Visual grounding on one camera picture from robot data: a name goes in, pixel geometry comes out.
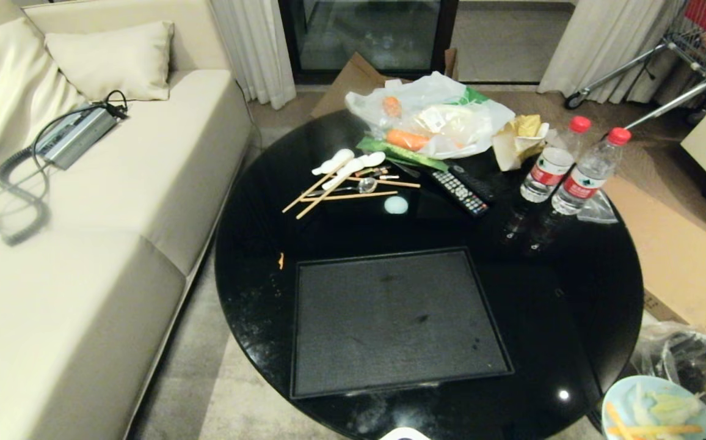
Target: white plastic bag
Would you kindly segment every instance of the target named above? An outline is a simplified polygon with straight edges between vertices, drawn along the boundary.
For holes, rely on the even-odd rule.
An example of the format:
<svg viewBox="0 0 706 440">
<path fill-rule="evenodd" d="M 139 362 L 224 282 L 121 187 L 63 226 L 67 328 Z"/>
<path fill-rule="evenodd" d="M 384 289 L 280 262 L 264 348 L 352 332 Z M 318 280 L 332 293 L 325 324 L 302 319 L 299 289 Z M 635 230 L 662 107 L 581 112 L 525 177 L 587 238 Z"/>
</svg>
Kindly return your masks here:
<svg viewBox="0 0 706 440">
<path fill-rule="evenodd" d="M 395 98 L 398 108 L 384 106 Z M 515 117 L 511 109 L 434 72 L 410 84 L 387 81 L 366 97 L 350 92 L 345 105 L 361 117 L 373 137 L 386 139 L 391 129 L 421 138 L 423 148 L 412 148 L 435 159 L 465 158 L 492 146 L 492 136 Z"/>
<path fill-rule="evenodd" d="M 644 325 L 632 363 L 640 374 L 682 385 L 706 404 L 706 334 L 671 321 Z"/>
<path fill-rule="evenodd" d="M 582 222 L 599 223 L 601 225 L 619 223 L 619 220 L 616 219 L 616 214 L 613 213 L 611 202 L 602 191 L 596 192 L 595 195 L 587 200 L 587 203 L 584 203 L 576 217 Z"/>
</svg>

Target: gray mat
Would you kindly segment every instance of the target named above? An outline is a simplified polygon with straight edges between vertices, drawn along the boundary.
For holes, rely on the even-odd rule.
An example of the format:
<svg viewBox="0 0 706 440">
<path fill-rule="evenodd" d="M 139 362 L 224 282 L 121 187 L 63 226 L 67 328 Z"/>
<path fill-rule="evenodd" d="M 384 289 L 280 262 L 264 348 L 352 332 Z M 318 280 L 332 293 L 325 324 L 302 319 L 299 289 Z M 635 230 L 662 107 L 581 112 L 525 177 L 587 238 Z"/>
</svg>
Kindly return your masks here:
<svg viewBox="0 0 706 440">
<path fill-rule="evenodd" d="M 509 373 L 464 249 L 299 265 L 293 397 Z"/>
</svg>

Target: red bottle cap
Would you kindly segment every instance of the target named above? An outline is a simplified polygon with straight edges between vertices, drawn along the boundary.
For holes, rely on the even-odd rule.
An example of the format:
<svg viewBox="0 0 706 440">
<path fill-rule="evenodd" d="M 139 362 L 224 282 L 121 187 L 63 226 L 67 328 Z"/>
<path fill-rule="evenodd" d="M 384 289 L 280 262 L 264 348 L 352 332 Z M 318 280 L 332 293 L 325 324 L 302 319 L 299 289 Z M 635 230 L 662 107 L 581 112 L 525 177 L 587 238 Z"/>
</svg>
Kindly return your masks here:
<svg viewBox="0 0 706 440">
<path fill-rule="evenodd" d="M 613 143 L 613 145 L 624 145 L 632 137 L 629 131 L 624 128 L 612 128 L 608 134 L 608 142 Z"/>
<path fill-rule="evenodd" d="M 570 129 L 576 133 L 587 133 L 587 130 L 592 126 L 592 121 L 583 116 L 574 116 L 570 120 Z"/>
</svg>

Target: black cable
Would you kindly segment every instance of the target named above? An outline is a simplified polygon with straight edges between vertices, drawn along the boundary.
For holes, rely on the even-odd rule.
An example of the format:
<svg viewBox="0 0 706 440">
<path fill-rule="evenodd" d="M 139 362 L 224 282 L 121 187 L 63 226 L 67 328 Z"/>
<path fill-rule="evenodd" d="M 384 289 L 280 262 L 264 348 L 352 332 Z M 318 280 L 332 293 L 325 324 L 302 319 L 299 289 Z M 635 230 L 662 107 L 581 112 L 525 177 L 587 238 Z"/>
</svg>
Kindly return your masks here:
<svg viewBox="0 0 706 440">
<path fill-rule="evenodd" d="M 263 134 L 261 134 L 261 128 L 255 123 L 255 118 L 253 117 L 252 111 L 250 111 L 250 105 L 247 104 L 247 97 L 244 95 L 244 89 L 242 89 L 239 81 L 233 81 L 236 83 L 236 87 L 239 87 L 239 92 L 242 94 L 242 100 L 244 100 L 244 107 L 247 109 L 247 116 L 250 117 L 250 124 L 255 128 L 255 134 L 258 135 L 258 151 L 263 150 Z"/>
<path fill-rule="evenodd" d="M 111 95 L 115 93 L 119 93 L 119 95 L 121 95 L 122 101 L 124 102 L 122 106 L 113 106 L 109 103 Z M 32 140 L 32 144 L 30 145 L 30 147 L 24 148 L 24 150 L 18 151 L 17 153 L 13 154 L 9 159 L 6 159 L 6 161 L 4 161 L 1 165 L 0 187 L 2 189 L 0 190 L 0 195 L 4 193 L 12 193 L 14 196 L 26 201 L 27 204 L 26 206 L 23 206 L 15 211 L 1 213 L 0 217 L 4 217 L 5 215 L 22 211 L 29 207 L 35 208 L 35 218 L 29 225 L 27 225 L 20 231 L 17 231 L 17 233 L 3 236 L 3 242 L 5 242 L 7 245 L 15 246 L 18 245 L 18 243 L 24 242 L 26 239 L 29 239 L 29 237 L 32 237 L 34 234 L 38 233 L 41 227 L 43 227 L 43 225 L 45 225 L 46 222 L 48 222 L 49 220 L 49 207 L 46 206 L 45 203 L 43 203 L 43 198 L 46 197 L 46 195 L 48 195 L 49 193 L 49 176 L 46 174 L 46 168 L 49 166 L 49 162 L 44 162 L 43 164 L 41 164 L 41 162 L 38 160 L 37 153 L 38 142 L 40 142 L 40 140 L 42 139 L 43 134 L 46 133 L 49 128 L 54 127 L 54 125 L 56 125 L 57 122 L 60 122 L 60 120 L 63 120 L 72 114 L 79 114 L 79 112 L 89 111 L 93 108 L 106 109 L 107 112 L 110 112 L 112 116 L 119 117 L 120 119 L 125 119 L 128 117 L 128 115 L 126 114 L 126 112 L 128 111 L 128 100 L 125 97 L 125 94 L 119 90 L 112 91 L 101 103 L 93 103 L 91 106 L 85 106 L 84 108 L 74 109 L 73 111 L 69 111 L 65 114 L 55 117 L 46 125 L 44 125 L 43 128 L 40 129 L 40 131 L 38 131 L 38 135 L 35 136 L 35 138 Z M 35 164 L 35 168 L 37 168 L 37 170 L 28 175 L 26 178 L 21 179 L 17 183 L 11 183 L 10 174 L 13 172 L 13 170 L 15 170 L 15 168 L 19 164 L 25 161 L 28 157 L 32 158 L 32 161 Z M 40 174 L 43 178 L 43 192 L 41 192 L 39 196 L 36 196 L 32 192 L 21 189 L 21 184 L 38 174 Z"/>
<path fill-rule="evenodd" d="M 649 56 L 646 57 L 643 64 L 641 64 L 641 71 L 638 72 L 638 75 L 635 75 L 635 78 L 633 79 L 632 83 L 627 86 L 627 91 L 624 92 L 624 97 L 622 98 L 622 100 L 624 100 L 625 102 L 630 100 L 630 93 L 632 93 L 633 89 L 635 88 L 635 84 L 638 83 L 638 80 L 641 79 L 641 75 L 643 75 L 644 72 L 646 72 L 646 74 L 649 76 L 649 79 L 652 81 L 657 78 L 657 76 L 655 76 L 654 73 L 649 70 L 649 62 L 652 61 L 652 56 L 654 56 L 654 52 L 650 53 Z"/>
</svg>

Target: floor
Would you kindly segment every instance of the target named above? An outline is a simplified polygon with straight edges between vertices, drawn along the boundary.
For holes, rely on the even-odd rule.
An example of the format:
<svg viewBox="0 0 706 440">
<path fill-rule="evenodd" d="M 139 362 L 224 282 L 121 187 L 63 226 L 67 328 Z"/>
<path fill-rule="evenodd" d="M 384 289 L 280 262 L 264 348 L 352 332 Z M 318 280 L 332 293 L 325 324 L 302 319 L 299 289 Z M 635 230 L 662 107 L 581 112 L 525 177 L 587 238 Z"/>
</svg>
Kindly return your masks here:
<svg viewBox="0 0 706 440">
<path fill-rule="evenodd" d="M 451 47 L 465 83 L 539 83 L 574 6 L 568 2 L 460 2 Z"/>
<path fill-rule="evenodd" d="M 517 114 L 541 114 L 549 122 L 563 122 L 570 113 L 560 95 L 502 92 L 484 89 L 489 97 Z M 261 128 L 263 145 L 308 120 L 322 92 L 300 91 L 281 111 L 250 104 Z M 579 114 L 595 126 L 591 137 L 605 128 L 623 125 L 648 111 L 644 106 L 585 103 Z M 677 143 L 688 128 L 682 118 L 668 114 L 635 131 L 619 175 L 706 229 L 706 187 Z M 248 161 L 261 153 L 252 145 Z M 172 341 L 150 386 L 129 438 L 147 440 L 343 440 L 309 419 L 277 395 L 247 361 L 230 337 L 214 286 L 214 257 L 210 254 L 189 295 Z M 582 419 L 553 440 L 602 440 Z"/>
</svg>

